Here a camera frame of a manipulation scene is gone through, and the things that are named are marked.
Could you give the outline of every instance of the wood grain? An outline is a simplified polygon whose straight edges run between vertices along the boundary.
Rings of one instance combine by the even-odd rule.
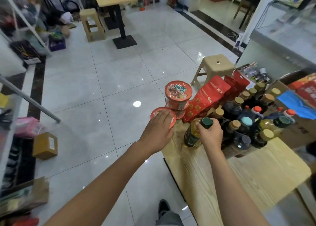
[[[184,146],[188,127],[189,123],[177,124],[162,153],[198,225],[223,225],[205,150]],[[273,207],[311,175],[310,168],[279,138],[228,162],[261,211]]]

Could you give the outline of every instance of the pant leg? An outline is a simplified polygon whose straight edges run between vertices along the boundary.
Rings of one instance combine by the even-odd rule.
[[[184,226],[178,214],[173,211],[167,211],[159,220],[156,220],[156,225],[178,225]]]

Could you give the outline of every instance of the purple basket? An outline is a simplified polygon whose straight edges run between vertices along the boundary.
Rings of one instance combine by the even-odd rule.
[[[49,40],[48,47],[49,47],[50,51],[59,51],[62,49],[66,49],[65,39],[62,39],[61,41],[58,41],[58,42]]]

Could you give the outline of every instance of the shoe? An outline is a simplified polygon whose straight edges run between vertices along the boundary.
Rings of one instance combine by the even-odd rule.
[[[159,208],[158,208],[159,218],[161,218],[161,216],[163,216],[166,212],[168,212],[170,210],[171,210],[171,208],[170,208],[167,200],[160,200]]]

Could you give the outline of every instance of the pink container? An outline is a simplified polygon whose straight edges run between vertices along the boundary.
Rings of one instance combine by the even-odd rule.
[[[34,117],[19,117],[16,121],[15,135],[23,138],[35,138],[42,134],[45,127]]]

